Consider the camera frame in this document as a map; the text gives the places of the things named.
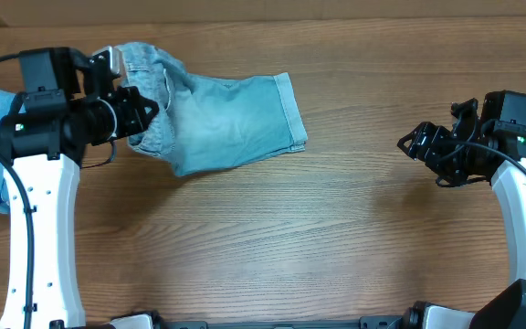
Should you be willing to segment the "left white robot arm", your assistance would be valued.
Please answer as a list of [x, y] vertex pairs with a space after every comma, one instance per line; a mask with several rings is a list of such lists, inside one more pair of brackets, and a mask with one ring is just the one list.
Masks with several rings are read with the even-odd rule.
[[23, 51], [21, 105], [0, 121], [10, 201], [10, 266], [3, 328], [83, 328], [74, 216], [87, 146], [149, 128], [159, 107], [117, 87], [121, 56], [105, 47]]

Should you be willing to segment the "light blue denim shorts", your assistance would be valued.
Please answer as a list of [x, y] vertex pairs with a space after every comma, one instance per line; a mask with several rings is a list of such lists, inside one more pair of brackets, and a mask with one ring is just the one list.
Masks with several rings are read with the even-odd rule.
[[308, 135], [288, 73], [220, 79], [189, 72], [158, 47], [118, 47], [125, 77], [159, 107], [149, 128], [128, 139], [139, 154], [169, 163], [177, 176], [226, 170], [301, 152]]

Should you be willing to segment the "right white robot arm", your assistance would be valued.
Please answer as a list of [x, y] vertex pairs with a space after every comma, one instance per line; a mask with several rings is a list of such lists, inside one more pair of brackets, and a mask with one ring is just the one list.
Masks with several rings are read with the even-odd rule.
[[416, 302], [395, 328], [526, 328], [526, 94], [488, 93], [451, 106], [450, 129], [421, 122], [398, 148], [436, 174], [440, 187], [489, 183], [509, 252], [508, 287], [475, 313]]

